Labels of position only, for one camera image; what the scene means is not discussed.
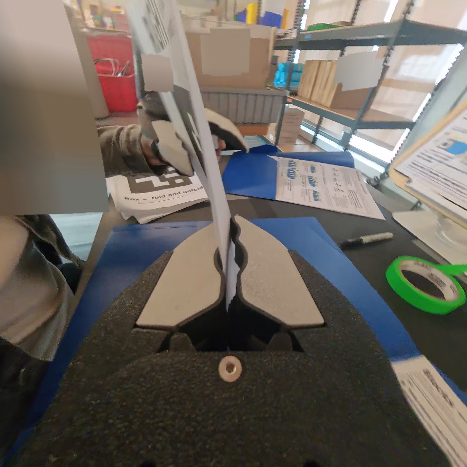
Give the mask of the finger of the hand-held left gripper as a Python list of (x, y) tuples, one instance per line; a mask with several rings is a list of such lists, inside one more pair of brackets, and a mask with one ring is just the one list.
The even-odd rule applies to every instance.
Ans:
[(204, 108), (211, 134), (225, 143), (226, 150), (236, 150), (248, 153), (249, 146), (237, 126), (225, 116)]
[(151, 127), (156, 135), (156, 146), (164, 161), (179, 174), (192, 177), (194, 169), (190, 156), (178, 137), (176, 128), (170, 121), (154, 120)]

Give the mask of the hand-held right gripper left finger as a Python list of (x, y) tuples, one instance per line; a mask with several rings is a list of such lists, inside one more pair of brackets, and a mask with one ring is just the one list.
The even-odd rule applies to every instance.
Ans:
[(211, 333), (225, 321), (225, 275), (213, 224), (172, 252), (136, 326), (183, 333)]

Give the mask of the person's left hand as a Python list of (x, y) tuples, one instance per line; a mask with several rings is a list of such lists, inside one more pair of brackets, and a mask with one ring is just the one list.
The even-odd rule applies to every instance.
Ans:
[(161, 159), (156, 143), (144, 135), (141, 136), (141, 150), (147, 165), (153, 172), (159, 173), (165, 169), (165, 161)]

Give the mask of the red plastic bin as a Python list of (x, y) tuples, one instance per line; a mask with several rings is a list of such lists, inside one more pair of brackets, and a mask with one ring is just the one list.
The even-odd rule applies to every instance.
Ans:
[(120, 69), (129, 62), (124, 75), (134, 74), (132, 42), (128, 35), (87, 36), (87, 41), (93, 59), (115, 59), (119, 62)]
[(136, 111), (138, 98), (134, 74), (121, 77), (98, 74), (98, 79), (109, 112)]

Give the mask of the blue folder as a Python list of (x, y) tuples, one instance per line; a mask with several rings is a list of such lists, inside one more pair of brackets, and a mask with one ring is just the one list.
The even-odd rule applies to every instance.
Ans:
[(313, 217), (252, 222), (301, 256), (323, 331), (293, 351), (168, 351), (131, 321), (166, 259), (207, 221), (114, 228), (10, 466), (454, 466), (410, 408), (390, 360), (419, 352)]
[(349, 151), (282, 152), (276, 146), (263, 144), (249, 152), (236, 151), (230, 156), (222, 174), (227, 194), (251, 198), (276, 199), (277, 162), (295, 159), (354, 168)]

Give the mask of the large cardboard box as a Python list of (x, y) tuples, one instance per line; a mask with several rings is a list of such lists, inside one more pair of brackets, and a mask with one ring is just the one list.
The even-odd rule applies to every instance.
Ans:
[(186, 29), (200, 87), (265, 88), (274, 33), (274, 27), (263, 25)]

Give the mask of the small cardboard box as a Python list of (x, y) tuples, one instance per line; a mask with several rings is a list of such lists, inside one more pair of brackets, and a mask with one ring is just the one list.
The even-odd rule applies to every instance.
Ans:
[(285, 106), (277, 146), (286, 148), (295, 145), (305, 112), (294, 106)]

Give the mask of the stack of cyan packets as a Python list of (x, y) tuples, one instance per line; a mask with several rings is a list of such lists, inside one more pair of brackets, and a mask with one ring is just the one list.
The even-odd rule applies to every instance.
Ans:
[(289, 78), (289, 69), (293, 68), (290, 78), (290, 88), (298, 89), (301, 75), (304, 69), (302, 63), (280, 63), (274, 75), (273, 85), (275, 87), (286, 87)]

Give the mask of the row of flat cardboard boxes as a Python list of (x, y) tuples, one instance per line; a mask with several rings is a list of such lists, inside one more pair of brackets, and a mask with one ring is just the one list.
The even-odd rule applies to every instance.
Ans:
[(336, 69), (336, 60), (306, 61), (298, 86), (298, 98), (333, 110), (360, 110), (371, 88), (344, 90), (342, 83), (334, 82)]

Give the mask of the black marker pen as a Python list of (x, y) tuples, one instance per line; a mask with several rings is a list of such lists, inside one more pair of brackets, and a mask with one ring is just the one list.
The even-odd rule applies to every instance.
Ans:
[(362, 235), (359, 237), (347, 239), (340, 243), (340, 248), (352, 248), (359, 245), (365, 245), (376, 242), (385, 242), (391, 240), (394, 237), (394, 234), (391, 232)]

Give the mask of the blue storage bins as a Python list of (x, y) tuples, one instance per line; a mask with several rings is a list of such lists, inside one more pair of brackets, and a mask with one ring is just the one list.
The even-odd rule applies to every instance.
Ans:
[[(234, 14), (234, 20), (247, 23), (247, 18), (250, 16), (252, 16), (254, 20), (256, 18), (255, 12), (250, 14), (247, 9), (243, 9), (242, 11)], [(265, 14), (260, 17), (259, 25), (281, 28), (282, 19), (282, 15), (266, 11)]]

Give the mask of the person's grey jacket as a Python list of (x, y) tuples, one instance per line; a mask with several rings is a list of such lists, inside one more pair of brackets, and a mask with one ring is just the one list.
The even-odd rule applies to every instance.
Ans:
[(53, 250), (52, 257), (54, 259), (60, 256), (79, 267), (85, 265), (85, 260), (76, 256), (70, 250), (61, 231), (49, 214), (15, 215), (14, 218), (30, 231), (34, 242), (50, 246), (46, 251), (51, 252)]

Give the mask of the green tape roll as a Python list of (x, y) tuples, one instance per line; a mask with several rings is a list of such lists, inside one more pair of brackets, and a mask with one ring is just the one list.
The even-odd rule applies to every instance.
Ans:
[(424, 312), (447, 315), (466, 304), (466, 293), (455, 277), (466, 264), (436, 265), (414, 256), (400, 256), (387, 268), (388, 284), (404, 301)]

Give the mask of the clear acrylic stand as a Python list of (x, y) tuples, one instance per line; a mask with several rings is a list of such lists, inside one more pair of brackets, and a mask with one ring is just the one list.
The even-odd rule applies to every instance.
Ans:
[(392, 217), (436, 258), (450, 264), (466, 264), (467, 230), (463, 226), (433, 211), (395, 212)]

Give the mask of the grey metal shelving rack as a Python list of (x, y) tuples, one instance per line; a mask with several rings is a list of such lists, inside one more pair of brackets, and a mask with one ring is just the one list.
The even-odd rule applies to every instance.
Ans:
[(388, 162), (369, 153), (366, 149), (360, 149), (351, 142), (359, 130), (403, 130), (402, 137), (395, 145), (391, 162), (397, 157), (401, 148), (406, 143), (411, 131), (428, 108), (440, 86), (457, 66), (463, 50), (459, 49), (458, 55), (447, 68), (447, 72), (440, 81), (435, 84), (432, 92), (428, 93), (425, 101), (419, 108), (419, 113), (412, 120), (402, 118), (400, 115), (389, 114), (371, 108), (378, 90), (384, 80), (384, 72), (387, 71), (391, 56), (396, 47), (408, 46), (446, 46), (455, 45), (465, 48), (466, 32), (460, 29), (433, 26), (426, 23), (408, 19), (415, 1), (407, 1), (400, 20), (381, 22), (372, 25), (358, 25), (354, 22), (359, 11), (361, 1), (356, 1), (351, 26), (328, 28), (313, 31), (300, 31), (294, 29), (294, 38), (280, 38), (274, 41), (275, 51), (287, 51), (287, 63), (291, 62), (292, 53), (297, 51), (339, 51), (340, 57), (345, 55), (349, 47), (363, 48), (378, 46), (385, 48), (383, 55), (383, 68), (376, 86), (370, 88), (365, 95), (365, 101), (358, 110), (333, 110), (322, 104), (314, 103), (305, 98), (299, 98), (297, 94), (289, 94), (283, 101), (283, 107), (279, 115), (278, 129), (282, 129), (283, 114), (286, 105), (295, 105), (311, 114), (318, 115), (316, 125), (303, 120), (300, 137), (319, 149), (351, 150), (363, 156), (366, 160), (384, 167), (383, 175), (377, 176), (375, 184), (380, 179), (388, 177)]

